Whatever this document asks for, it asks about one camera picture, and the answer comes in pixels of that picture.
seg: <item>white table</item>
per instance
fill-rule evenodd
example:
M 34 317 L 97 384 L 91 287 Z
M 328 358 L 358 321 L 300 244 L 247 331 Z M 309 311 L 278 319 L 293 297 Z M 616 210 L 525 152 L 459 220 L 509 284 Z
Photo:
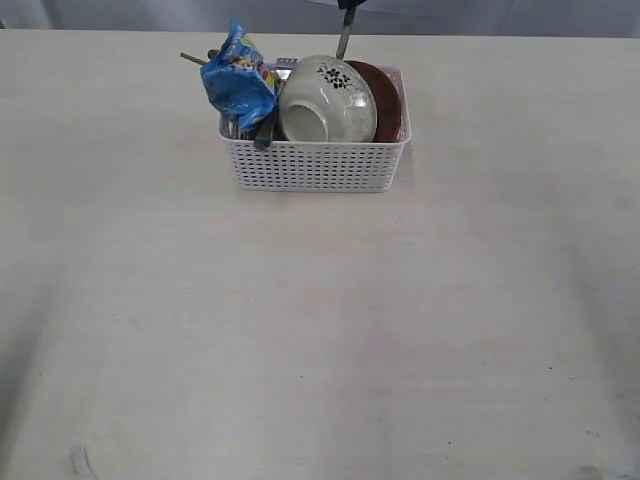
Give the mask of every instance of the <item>white table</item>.
M 640 446 L 640 43 L 356 37 L 378 195 L 238 189 L 222 34 L 0 32 L 0 476 L 564 479 Z M 331 36 L 255 35 L 264 53 Z

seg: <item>dishes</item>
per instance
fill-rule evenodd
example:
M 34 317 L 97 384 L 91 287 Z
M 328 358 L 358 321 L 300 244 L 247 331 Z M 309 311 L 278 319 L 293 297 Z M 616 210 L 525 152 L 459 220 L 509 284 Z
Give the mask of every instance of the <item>dishes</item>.
M 370 142 L 378 114 L 367 82 L 327 55 L 298 62 L 279 98 L 280 126 L 294 142 Z
M 377 67 L 356 60 L 347 60 L 367 82 L 378 112 L 378 128 L 373 137 L 375 143 L 394 143 L 398 141 L 402 127 L 402 102 L 398 90 L 391 79 Z

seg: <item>chopstick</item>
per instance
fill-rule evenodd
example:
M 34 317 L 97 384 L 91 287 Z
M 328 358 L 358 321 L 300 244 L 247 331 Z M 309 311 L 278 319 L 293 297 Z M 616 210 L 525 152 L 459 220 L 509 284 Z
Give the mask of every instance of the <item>chopstick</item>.
M 207 62 L 205 62 L 201 58 L 194 57 L 193 55 L 189 55 L 188 53 L 181 52 L 180 56 L 182 58 L 186 59 L 186 60 L 192 61 L 193 63 L 197 63 L 198 65 L 206 65 L 207 64 Z

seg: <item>white ceramic bowl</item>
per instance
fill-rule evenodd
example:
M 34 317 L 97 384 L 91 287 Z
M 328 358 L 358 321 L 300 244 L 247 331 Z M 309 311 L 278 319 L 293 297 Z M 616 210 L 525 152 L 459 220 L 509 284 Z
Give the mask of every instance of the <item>white ceramic bowl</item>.
M 278 102 L 280 126 L 292 142 L 370 142 L 376 104 L 349 64 L 327 55 L 301 60 Z

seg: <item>basket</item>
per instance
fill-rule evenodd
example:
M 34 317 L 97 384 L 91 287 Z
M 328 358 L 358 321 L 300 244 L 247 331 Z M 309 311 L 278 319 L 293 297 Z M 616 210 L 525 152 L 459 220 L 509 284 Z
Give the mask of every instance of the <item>basket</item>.
M 393 81 L 402 101 L 397 143 L 273 142 L 260 151 L 249 140 L 233 140 L 221 117 L 219 134 L 241 188 L 277 192 L 384 192 L 391 187 L 404 147 L 411 140 L 400 70 L 378 67 Z

